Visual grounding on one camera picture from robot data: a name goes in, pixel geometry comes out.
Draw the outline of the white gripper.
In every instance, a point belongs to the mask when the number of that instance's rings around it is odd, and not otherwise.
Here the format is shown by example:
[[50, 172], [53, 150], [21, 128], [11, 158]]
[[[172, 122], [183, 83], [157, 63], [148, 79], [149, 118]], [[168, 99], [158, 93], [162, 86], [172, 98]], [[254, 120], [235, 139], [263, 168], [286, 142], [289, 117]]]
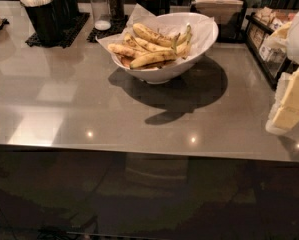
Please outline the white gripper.
[[[299, 11], [292, 21], [285, 23], [266, 38], [264, 44], [269, 48], [284, 50], [291, 61], [299, 64]], [[292, 74], [282, 74], [275, 99], [280, 106], [299, 112], [299, 68]]]

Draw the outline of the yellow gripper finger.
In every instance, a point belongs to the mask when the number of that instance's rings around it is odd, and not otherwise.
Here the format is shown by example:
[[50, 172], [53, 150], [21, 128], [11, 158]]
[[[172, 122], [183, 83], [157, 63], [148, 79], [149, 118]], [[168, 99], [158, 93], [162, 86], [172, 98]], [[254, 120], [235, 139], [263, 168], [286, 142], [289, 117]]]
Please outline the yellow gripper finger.
[[269, 112], [265, 125], [267, 132], [283, 135], [299, 122], [299, 113], [274, 104]]

